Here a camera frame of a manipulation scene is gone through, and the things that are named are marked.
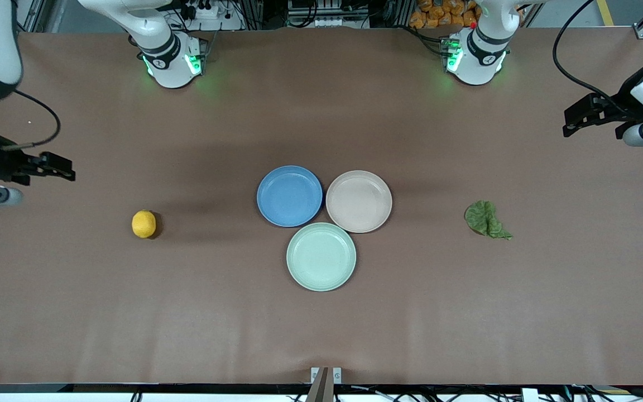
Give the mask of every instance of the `plate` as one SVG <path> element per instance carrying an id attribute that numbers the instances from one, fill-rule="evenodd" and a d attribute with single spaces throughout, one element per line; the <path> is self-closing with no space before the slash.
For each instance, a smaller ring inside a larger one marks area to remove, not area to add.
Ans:
<path id="1" fill-rule="evenodd" d="M 291 277 L 316 292 L 344 285 L 356 264 L 354 241 L 336 224 L 319 222 L 302 227 L 286 249 L 286 266 Z"/>
<path id="2" fill-rule="evenodd" d="M 300 226 L 319 213 L 322 184 L 301 166 L 278 167 L 257 188 L 257 206 L 262 216 L 277 226 Z"/>
<path id="3" fill-rule="evenodd" d="M 327 191 L 327 212 L 345 231 L 378 229 L 391 214 L 391 191 L 379 176 L 364 170 L 338 176 Z"/>

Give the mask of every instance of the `floor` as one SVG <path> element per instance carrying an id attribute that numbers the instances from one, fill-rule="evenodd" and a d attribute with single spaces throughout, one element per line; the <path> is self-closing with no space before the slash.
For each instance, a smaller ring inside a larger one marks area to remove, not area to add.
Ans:
<path id="1" fill-rule="evenodd" d="M 546 3 L 533 27 L 559 27 L 574 13 L 584 0 L 554 0 Z M 605 4 L 602 15 L 598 3 Z M 598 0 L 587 7 L 570 26 L 632 25 L 643 17 L 643 0 Z M 56 0 L 48 31 L 62 33 L 120 32 L 113 21 L 86 10 L 77 0 Z"/>

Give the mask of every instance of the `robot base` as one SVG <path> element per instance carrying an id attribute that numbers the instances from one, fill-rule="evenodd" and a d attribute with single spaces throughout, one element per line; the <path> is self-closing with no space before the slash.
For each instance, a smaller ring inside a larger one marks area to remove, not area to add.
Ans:
<path id="1" fill-rule="evenodd" d="M 148 74 L 161 86 L 171 89 L 184 87 L 195 76 L 202 75 L 207 54 L 207 46 L 201 46 L 200 39 L 184 32 L 176 32 L 175 35 L 180 39 L 182 49 L 167 69 L 158 69 L 146 61 Z"/>
<path id="2" fill-rule="evenodd" d="M 455 39 L 461 44 L 455 56 L 449 57 L 446 62 L 446 70 L 459 80 L 470 85 L 487 84 L 493 79 L 493 76 L 502 69 L 502 62 L 505 59 L 505 53 L 498 57 L 495 62 L 490 65 L 484 66 L 480 61 L 473 56 L 473 54 L 464 49 L 468 43 L 468 35 L 473 30 L 471 28 L 463 28 L 460 32 L 454 33 L 450 39 Z"/>

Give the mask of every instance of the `light green plate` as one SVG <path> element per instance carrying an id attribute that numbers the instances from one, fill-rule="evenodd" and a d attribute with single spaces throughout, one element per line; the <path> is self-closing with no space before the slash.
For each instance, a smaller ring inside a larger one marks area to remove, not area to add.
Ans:
<path id="1" fill-rule="evenodd" d="M 291 277 L 316 292 L 344 285 L 356 264 L 354 241 L 336 224 L 320 222 L 302 227 L 286 249 L 286 266 Z"/>

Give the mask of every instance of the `green leaf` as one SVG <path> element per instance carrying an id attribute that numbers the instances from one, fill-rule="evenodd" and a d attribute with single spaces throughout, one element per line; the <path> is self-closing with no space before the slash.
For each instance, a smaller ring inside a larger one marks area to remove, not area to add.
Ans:
<path id="1" fill-rule="evenodd" d="M 471 204 L 465 211 L 465 221 L 468 226 L 481 235 L 493 239 L 512 239 L 512 234 L 502 227 L 502 223 L 495 217 L 495 205 L 490 201 L 481 199 Z"/>

